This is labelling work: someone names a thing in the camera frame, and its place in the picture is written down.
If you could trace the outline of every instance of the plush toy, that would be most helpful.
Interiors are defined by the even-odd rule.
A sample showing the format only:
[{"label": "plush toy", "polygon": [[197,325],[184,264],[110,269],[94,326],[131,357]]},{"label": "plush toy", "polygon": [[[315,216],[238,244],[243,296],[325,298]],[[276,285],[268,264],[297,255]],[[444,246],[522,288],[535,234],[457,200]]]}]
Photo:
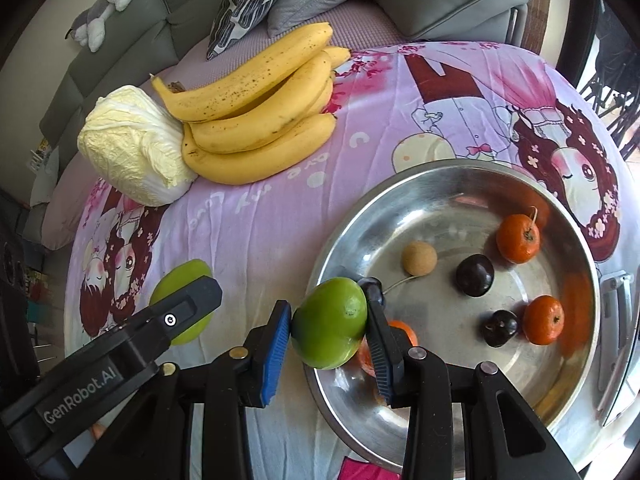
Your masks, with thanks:
[{"label": "plush toy", "polygon": [[131,0],[97,0],[89,9],[83,10],[71,24],[65,39],[71,38],[81,46],[89,45],[95,52],[104,41],[104,22],[114,10],[124,10]]}]

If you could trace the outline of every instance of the metal bowl rim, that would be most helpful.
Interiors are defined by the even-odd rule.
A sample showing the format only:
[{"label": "metal bowl rim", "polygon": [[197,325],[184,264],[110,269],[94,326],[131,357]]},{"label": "metal bowl rim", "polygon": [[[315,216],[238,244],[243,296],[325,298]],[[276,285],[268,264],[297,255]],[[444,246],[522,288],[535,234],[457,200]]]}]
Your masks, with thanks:
[{"label": "metal bowl rim", "polygon": [[[425,173],[437,171],[441,168],[449,168],[451,166],[457,166],[459,168],[469,168],[473,170],[491,171],[493,173],[501,173],[519,180],[521,183],[535,190],[537,193],[542,195],[553,206],[553,208],[555,208],[556,212],[560,213],[567,220],[568,224],[571,226],[571,229],[574,231],[574,234],[576,235],[580,246],[582,247],[582,252],[587,259],[591,283],[593,283],[592,299],[594,305],[593,333],[591,335],[589,353],[587,355],[584,368],[582,369],[582,373],[580,374],[580,378],[578,379],[577,383],[575,383],[574,390],[567,399],[567,402],[565,402],[564,406],[560,409],[558,414],[553,418],[553,420],[547,427],[549,431],[552,431],[558,425],[560,420],[566,415],[566,412],[574,403],[574,400],[580,393],[589,370],[591,369],[591,364],[593,362],[593,357],[598,343],[598,334],[600,331],[600,294],[598,291],[598,275],[596,272],[595,263],[593,261],[593,256],[591,255],[589,246],[587,245],[587,242],[584,239],[580,228],[576,225],[575,220],[569,214],[567,209],[565,209],[564,206],[560,203],[560,201],[551,193],[549,193],[545,187],[541,186],[536,181],[526,177],[525,175],[515,170],[512,170],[511,168],[507,168],[506,166],[503,166],[501,164],[496,164],[495,162],[487,162],[483,160],[468,160],[461,158],[427,162],[425,164],[420,164],[418,166],[414,166],[412,168],[408,168],[407,170],[401,171],[400,173],[395,174],[386,180],[383,180],[380,184],[367,192],[361,199],[359,199],[355,203],[355,205],[348,211],[340,224],[338,224],[338,226],[333,230],[332,234],[329,236],[324,246],[322,247],[322,250],[318,254],[318,257],[316,258],[316,262],[314,264],[314,268],[312,269],[311,277],[309,278],[309,282],[306,288],[306,293],[308,294],[316,285],[319,285],[319,278],[322,273],[324,273],[327,261],[333,253],[338,241],[340,241],[342,235],[361,215],[364,214],[367,209],[369,209],[370,206],[372,206],[377,200],[379,200],[380,197],[395,189],[396,187],[401,186],[402,184],[405,184],[413,180],[414,178],[418,178]],[[328,399],[326,398],[324,391],[320,387],[316,369],[311,368],[305,364],[303,364],[303,367],[305,369],[306,382],[309,386],[309,389],[311,390],[311,395],[316,402],[316,406],[318,407],[318,410],[320,411],[320,413],[322,413],[324,420],[327,421],[329,427],[331,427],[334,433],[359,456],[363,457],[369,462],[375,463],[379,466],[400,474],[402,472],[401,467],[397,467],[395,463],[374,453],[349,432],[349,430],[342,424],[334,410],[330,407]]]}]

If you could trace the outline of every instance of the green lime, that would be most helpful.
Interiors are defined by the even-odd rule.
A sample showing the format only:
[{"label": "green lime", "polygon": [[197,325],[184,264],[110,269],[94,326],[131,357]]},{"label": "green lime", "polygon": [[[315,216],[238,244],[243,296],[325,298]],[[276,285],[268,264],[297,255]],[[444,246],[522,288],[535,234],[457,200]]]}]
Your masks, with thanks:
[{"label": "green lime", "polygon": [[313,368],[342,366],[358,350],[367,323],[367,300],[349,278],[316,286],[291,320],[293,348]]},{"label": "green lime", "polygon": [[[202,260],[189,260],[175,267],[174,270],[166,274],[156,285],[149,304],[157,303],[164,300],[167,296],[173,294],[176,290],[183,288],[185,285],[197,280],[201,276],[213,277],[211,268]],[[196,339],[200,333],[208,325],[213,312],[207,314],[200,321],[191,325],[187,330],[176,336],[172,341],[172,345],[184,345]]]}]

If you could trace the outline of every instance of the banana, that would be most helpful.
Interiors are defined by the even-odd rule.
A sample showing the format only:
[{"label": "banana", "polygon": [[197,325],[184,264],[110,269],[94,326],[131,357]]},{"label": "banana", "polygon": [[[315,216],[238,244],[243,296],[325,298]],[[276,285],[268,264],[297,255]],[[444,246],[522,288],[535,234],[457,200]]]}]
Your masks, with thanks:
[{"label": "banana", "polygon": [[231,119],[191,124],[193,139],[211,153],[247,152],[269,144],[316,102],[330,73],[329,55],[320,51],[253,110]]},{"label": "banana", "polygon": [[296,28],[211,84],[173,93],[159,77],[151,78],[169,113],[181,121],[210,121],[231,115],[292,74],[322,50],[333,31],[328,23]]},{"label": "banana", "polygon": [[351,57],[351,51],[341,46],[326,46],[323,50],[331,58],[331,68],[338,68]]},{"label": "banana", "polygon": [[302,119],[285,135],[257,150],[220,155],[207,153],[193,140],[191,127],[184,124],[182,158],[197,174],[220,184],[239,186],[258,182],[295,166],[320,148],[335,128],[331,114]]},{"label": "banana", "polygon": [[322,92],[320,92],[320,95],[318,96],[318,99],[316,99],[316,102],[307,109],[307,111],[302,115],[302,118],[304,119],[306,117],[311,117],[312,115],[319,114],[324,109],[324,107],[329,104],[331,95],[333,93],[334,82],[331,78],[329,78],[326,80],[324,88],[322,89]]},{"label": "banana", "polygon": [[267,90],[264,94],[262,94],[260,97],[258,97],[257,99],[251,101],[249,104],[238,108],[238,110],[233,111],[230,114],[227,114],[223,117],[220,117],[220,119],[230,119],[232,117],[239,117],[241,115],[244,115],[247,112],[250,112],[251,110],[253,110],[255,107],[257,107],[258,105],[261,105],[263,102],[265,102],[269,97],[271,97],[273,94],[275,94],[278,90],[280,90],[282,88],[282,85],[284,85],[284,83],[286,83],[289,80],[289,77],[287,77],[285,80],[280,81],[276,86],[274,86],[273,88]]}]

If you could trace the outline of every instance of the small brown ball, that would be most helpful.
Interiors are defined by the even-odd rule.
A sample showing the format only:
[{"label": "small brown ball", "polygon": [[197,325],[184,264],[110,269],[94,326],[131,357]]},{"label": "small brown ball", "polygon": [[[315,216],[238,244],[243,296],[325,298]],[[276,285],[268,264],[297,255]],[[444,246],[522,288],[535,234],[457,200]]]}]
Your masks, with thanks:
[{"label": "small brown ball", "polygon": [[436,267],[438,254],[427,242],[414,240],[402,250],[402,266],[412,276],[425,276]]}]

